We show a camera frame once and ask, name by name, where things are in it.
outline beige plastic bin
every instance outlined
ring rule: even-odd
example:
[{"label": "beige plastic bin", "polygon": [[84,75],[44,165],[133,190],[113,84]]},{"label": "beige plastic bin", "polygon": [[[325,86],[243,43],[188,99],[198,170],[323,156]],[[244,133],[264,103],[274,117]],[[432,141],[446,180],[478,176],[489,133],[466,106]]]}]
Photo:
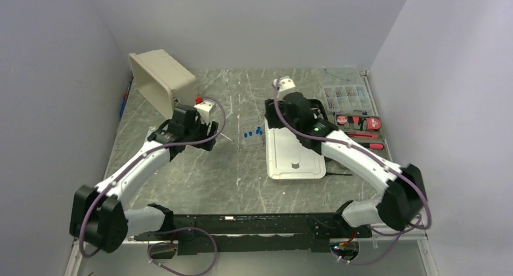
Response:
[{"label": "beige plastic bin", "polygon": [[175,100],[194,105],[198,96],[196,77],[164,50],[129,54],[139,92],[167,119],[173,116]]}]

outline table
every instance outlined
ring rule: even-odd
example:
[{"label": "table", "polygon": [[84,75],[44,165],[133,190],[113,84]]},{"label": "table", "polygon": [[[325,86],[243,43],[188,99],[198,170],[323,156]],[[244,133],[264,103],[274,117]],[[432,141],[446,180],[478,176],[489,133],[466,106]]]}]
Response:
[{"label": "table", "polygon": [[[211,152],[188,146],[143,185],[130,208],[157,203],[175,214],[256,214],[334,212],[347,200],[365,200],[375,191],[358,176],[326,176],[313,180],[274,180],[267,176],[265,147],[244,149],[241,134],[256,128],[247,119],[264,121],[264,100],[271,82],[290,76],[308,98],[322,98],[322,85],[340,80],[362,84],[355,68],[191,70],[200,94],[217,98],[226,110],[226,127]],[[150,127],[164,117],[131,88],[120,122],[107,175],[119,169],[142,146]],[[327,170],[351,173],[337,162]]]}]

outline marble surface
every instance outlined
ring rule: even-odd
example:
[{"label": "marble surface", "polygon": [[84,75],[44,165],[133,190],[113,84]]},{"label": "marble surface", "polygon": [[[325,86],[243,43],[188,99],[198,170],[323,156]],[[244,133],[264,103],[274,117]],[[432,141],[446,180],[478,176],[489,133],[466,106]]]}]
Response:
[{"label": "marble surface", "polygon": [[[332,75],[338,73],[343,79]],[[326,176],[313,180],[274,180],[267,176],[265,147],[243,148],[241,134],[264,121],[264,100],[272,97],[271,81],[290,76],[305,96],[322,98],[321,85],[361,83],[358,72],[333,69],[191,70],[200,94],[216,97],[227,114],[226,127],[211,152],[187,147],[155,173],[131,202],[163,205],[176,214],[253,214],[334,212],[347,200],[365,200],[374,189],[358,176]],[[215,114],[219,122],[220,112]],[[110,176],[142,146],[148,129],[164,117],[132,86],[109,162]],[[336,162],[327,170],[352,173]]]}]

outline red tool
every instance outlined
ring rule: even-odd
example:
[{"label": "red tool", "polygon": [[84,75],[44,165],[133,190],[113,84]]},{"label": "red tool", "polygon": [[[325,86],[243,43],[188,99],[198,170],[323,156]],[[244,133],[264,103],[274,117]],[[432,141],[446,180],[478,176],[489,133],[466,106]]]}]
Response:
[{"label": "red tool", "polygon": [[341,126],[345,125],[345,123],[347,123],[347,117],[346,116],[337,116],[337,123]]},{"label": "red tool", "polygon": [[346,133],[351,138],[360,138],[360,139],[377,139],[377,134],[367,134],[367,133]]},{"label": "red tool", "polygon": [[381,128],[381,121],[377,117],[367,118],[367,129],[369,131],[377,131]]},{"label": "red tool", "polygon": [[360,145],[372,149],[372,150],[383,150],[383,144],[378,143],[360,143]]}]

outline white wall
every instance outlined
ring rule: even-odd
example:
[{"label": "white wall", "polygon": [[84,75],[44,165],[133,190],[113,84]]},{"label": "white wall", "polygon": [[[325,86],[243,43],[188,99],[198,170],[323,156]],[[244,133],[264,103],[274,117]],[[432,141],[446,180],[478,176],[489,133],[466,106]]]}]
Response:
[{"label": "white wall", "polygon": [[369,69],[406,0],[95,0],[123,54],[185,67]]},{"label": "white wall", "polygon": [[395,158],[423,171],[441,275],[513,274],[513,0],[407,0],[371,68]]},{"label": "white wall", "polygon": [[129,70],[90,0],[0,0],[0,274],[62,275]]}]

